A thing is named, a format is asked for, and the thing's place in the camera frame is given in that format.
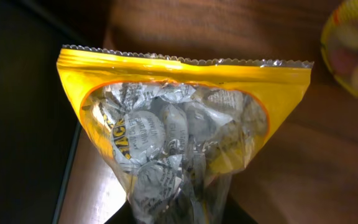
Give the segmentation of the yellow Hacks candy bag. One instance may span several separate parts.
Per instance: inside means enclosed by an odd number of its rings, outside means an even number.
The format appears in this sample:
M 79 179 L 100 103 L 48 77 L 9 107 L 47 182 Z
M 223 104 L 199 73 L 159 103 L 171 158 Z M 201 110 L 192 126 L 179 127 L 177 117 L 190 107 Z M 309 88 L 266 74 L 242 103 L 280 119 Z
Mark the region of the yellow Hacks candy bag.
M 137 223 L 220 223 L 244 170 L 303 99 L 313 64 L 64 45 L 63 89 Z

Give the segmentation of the black box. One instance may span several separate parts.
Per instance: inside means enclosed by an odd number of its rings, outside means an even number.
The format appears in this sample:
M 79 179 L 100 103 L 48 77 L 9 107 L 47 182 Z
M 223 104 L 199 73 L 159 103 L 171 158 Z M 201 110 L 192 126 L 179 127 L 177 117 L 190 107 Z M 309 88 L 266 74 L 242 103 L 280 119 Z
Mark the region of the black box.
M 0 1 L 0 223 L 104 223 L 80 174 L 97 162 L 56 69 L 63 44 L 99 44 L 108 3 Z

